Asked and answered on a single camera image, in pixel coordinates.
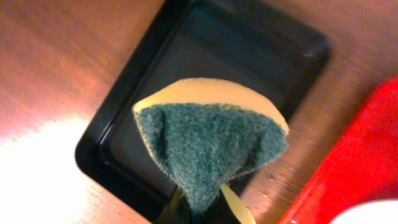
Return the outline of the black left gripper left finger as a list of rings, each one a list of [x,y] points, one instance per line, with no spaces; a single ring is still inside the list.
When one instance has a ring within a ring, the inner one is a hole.
[[[169,203],[154,222],[155,224],[191,224],[191,210],[183,192],[176,188]]]

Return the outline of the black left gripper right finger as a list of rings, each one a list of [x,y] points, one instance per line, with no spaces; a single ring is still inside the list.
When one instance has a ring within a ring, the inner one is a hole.
[[[202,224],[240,224],[239,220],[230,209],[223,192],[211,204],[208,210],[202,215]]]

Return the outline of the green yellow sponge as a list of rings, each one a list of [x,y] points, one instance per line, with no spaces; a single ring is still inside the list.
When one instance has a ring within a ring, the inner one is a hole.
[[[147,152],[186,197],[192,223],[201,223],[220,190],[240,223],[254,223],[228,182],[287,149],[289,126],[270,100],[234,82],[187,78],[138,101],[132,112]]]

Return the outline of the white plate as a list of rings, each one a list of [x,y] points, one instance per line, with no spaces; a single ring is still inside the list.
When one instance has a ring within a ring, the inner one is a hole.
[[[330,224],[397,224],[397,200],[362,203],[345,210]]]

